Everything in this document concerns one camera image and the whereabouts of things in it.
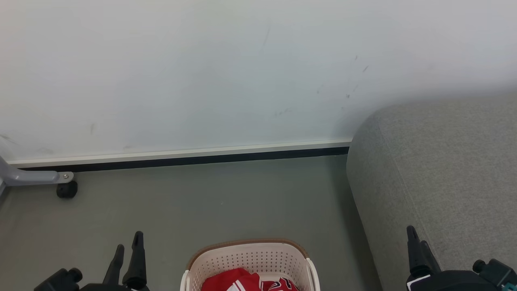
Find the black white-banded right gripper body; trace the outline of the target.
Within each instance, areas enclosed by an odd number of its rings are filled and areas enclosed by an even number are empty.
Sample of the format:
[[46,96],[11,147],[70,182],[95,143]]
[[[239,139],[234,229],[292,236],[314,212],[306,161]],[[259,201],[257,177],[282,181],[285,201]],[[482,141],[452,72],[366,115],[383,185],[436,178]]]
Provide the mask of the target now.
[[408,291],[486,291],[487,281],[472,271],[447,270],[414,278],[406,283]]

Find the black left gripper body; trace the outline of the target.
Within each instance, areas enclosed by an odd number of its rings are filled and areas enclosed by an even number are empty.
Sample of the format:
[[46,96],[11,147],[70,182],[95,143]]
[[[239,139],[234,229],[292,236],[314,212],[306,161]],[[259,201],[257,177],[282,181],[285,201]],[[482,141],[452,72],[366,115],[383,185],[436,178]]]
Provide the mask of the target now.
[[146,285],[131,284],[102,284],[89,283],[79,289],[80,291],[149,291]]

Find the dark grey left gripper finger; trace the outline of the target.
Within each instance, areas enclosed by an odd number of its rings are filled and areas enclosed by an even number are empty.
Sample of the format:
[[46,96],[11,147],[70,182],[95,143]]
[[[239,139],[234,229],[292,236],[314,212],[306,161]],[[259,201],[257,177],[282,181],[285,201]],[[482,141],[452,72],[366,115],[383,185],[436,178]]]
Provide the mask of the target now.
[[116,248],[115,255],[109,263],[109,267],[102,281],[103,285],[118,285],[120,279],[120,270],[124,261],[124,246],[119,244]]
[[143,289],[147,286],[145,248],[141,231],[137,231],[133,238],[132,255],[122,284],[128,289]]

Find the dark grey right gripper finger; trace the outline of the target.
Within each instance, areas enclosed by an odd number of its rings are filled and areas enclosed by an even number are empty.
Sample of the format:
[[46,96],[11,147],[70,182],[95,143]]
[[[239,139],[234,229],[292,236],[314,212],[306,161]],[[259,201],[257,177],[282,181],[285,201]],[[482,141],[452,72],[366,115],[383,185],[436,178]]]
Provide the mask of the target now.
[[408,236],[408,259],[411,276],[425,276],[425,257],[420,246],[420,239],[414,226],[406,227]]
[[432,253],[432,250],[429,247],[427,241],[420,241],[421,252],[425,258],[425,264],[429,267],[432,272],[441,272],[441,267],[438,265],[438,262]]

